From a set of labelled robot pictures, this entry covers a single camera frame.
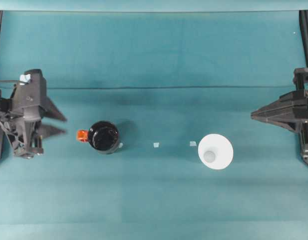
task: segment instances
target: teal tablecloth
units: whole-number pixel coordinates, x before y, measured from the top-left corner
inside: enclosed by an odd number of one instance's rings
[[[305,65],[297,16],[5,13],[0,79],[42,68],[69,120],[42,156],[5,149],[0,240],[308,240],[297,136],[250,119]],[[98,120],[118,125],[119,152],[75,140]],[[189,146],[210,133],[234,147],[222,171]]]

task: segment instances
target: orange bottle cap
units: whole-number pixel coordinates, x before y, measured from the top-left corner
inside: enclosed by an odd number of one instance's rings
[[[76,139],[80,142],[87,142],[88,141],[88,131],[87,130],[78,130],[76,134]]]

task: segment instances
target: small white piece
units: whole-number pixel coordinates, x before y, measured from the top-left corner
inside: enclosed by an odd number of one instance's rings
[[[196,143],[196,141],[190,141],[189,142],[189,146],[191,146],[191,147],[197,147],[197,143]]]
[[[232,162],[234,149],[230,141],[219,134],[209,134],[200,141],[198,155],[204,165],[221,170]]]
[[[24,82],[24,83],[28,83],[30,81],[30,74],[24,75],[22,74],[21,76],[19,76],[19,80]]]

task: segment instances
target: teal cloth surface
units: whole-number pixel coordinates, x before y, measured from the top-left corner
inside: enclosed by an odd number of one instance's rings
[[[296,11],[5,13],[0,79],[42,68],[68,122],[43,120],[67,134],[32,160],[5,142],[0,240],[308,240],[298,137],[250,119],[304,65]],[[120,130],[112,155],[75,139],[99,120]],[[210,133],[233,144],[224,170],[189,146]]]
[[[305,66],[299,13],[5,12],[0,79],[51,88],[286,86]]]
[[[53,123],[68,133],[32,160],[5,150],[0,239],[308,239],[298,139],[250,119],[292,89],[49,90],[69,119]],[[102,119],[121,131],[124,146],[112,155],[75,140]],[[224,170],[205,167],[189,146],[210,133],[233,144]]]
[[[0,0],[0,10],[72,12],[242,12],[308,9],[308,0]]]

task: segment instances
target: black cable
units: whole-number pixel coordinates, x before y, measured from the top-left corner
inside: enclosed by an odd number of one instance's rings
[[[27,84],[26,82],[24,81],[18,81],[18,80],[0,80],[0,84],[6,84],[6,83],[17,83],[17,84]]]

